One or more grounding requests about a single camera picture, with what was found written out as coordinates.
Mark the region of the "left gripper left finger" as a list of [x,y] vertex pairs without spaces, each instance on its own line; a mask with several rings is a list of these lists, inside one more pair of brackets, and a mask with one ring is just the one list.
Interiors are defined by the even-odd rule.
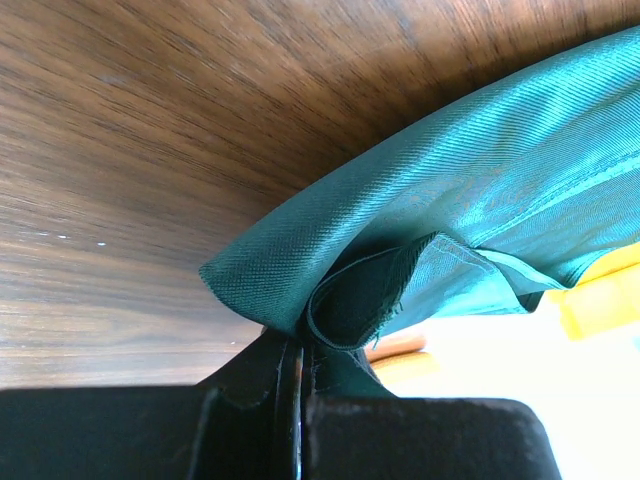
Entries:
[[185,386],[1,394],[5,479],[295,479],[303,350],[268,331]]

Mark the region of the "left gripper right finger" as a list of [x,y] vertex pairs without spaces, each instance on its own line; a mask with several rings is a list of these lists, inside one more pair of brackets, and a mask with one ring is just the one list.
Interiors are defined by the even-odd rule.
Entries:
[[541,421],[493,398],[401,398],[362,350],[302,347],[304,479],[558,479]]

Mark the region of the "dark green cloth napkin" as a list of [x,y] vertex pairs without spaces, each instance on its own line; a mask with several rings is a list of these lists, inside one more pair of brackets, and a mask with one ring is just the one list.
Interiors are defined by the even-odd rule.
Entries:
[[200,270],[239,315],[336,350],[431,317],[525,314],[639,239],[639,31],[414,123]]

